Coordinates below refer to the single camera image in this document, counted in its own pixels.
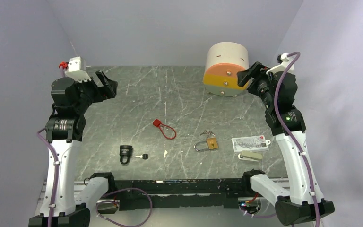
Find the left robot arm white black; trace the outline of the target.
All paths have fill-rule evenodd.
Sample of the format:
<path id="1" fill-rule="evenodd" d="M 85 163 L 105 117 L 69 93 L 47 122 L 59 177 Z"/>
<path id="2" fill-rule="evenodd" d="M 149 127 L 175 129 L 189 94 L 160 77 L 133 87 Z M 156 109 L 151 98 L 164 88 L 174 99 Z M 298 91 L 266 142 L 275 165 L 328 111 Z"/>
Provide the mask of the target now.
<path id="1" fill-rule="evenodd" d="M 62 77 L 51 85 L 52 113 L 42 137 L 49 151 L 49 168 L 43 203 L 38 215 L 29 219 L 31 227 L 87 227 L 97 201 L 116 194 L 111 173 L 93 174 L 92 182 L 78 196 L 74 194 L 76 159 L 86 125 L 84 114 L 91 104 L 116 97 L 118 83 L 102 71 L 96 76 L 101 86 L 90 77 L 86 81 Z"/>

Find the black padlock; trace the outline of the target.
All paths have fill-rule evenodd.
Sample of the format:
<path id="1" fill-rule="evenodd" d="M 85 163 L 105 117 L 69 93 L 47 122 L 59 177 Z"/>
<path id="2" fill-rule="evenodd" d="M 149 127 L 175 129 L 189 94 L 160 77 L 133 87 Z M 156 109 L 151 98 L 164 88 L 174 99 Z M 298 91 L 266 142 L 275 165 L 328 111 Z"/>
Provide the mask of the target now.
<path id="1" fill-rule="evenodd" d="M 120 145 L 120 163 L 126 165 L 130 162 L 130 157 L 133 153 L 133 147 L 131 145 Z"/>

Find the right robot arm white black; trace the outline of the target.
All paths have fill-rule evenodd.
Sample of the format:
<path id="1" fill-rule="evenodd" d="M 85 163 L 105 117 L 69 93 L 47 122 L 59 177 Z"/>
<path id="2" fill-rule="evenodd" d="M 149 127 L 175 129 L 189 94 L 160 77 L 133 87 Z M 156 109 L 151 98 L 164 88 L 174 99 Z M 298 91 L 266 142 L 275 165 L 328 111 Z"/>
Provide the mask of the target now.
<path id="1" fill-rule="evenodd" d="M 306 126 L 302 113 L 294 106 L 297 91 L 295 75 L 271 72 L 260 62 L 237 73 L 238 86 L 251 79 L 247 90 L 265 106 L 266 122 L 283 155 L 289 189 L 272 181 L 262 170 L 244 172 L 241 191 L 246 196 L 261 195 L 275 207 L 284 226 L 314 222 L 333 213 L 332 201 L 324 198 L 311 166 L 306 146 Z"/>

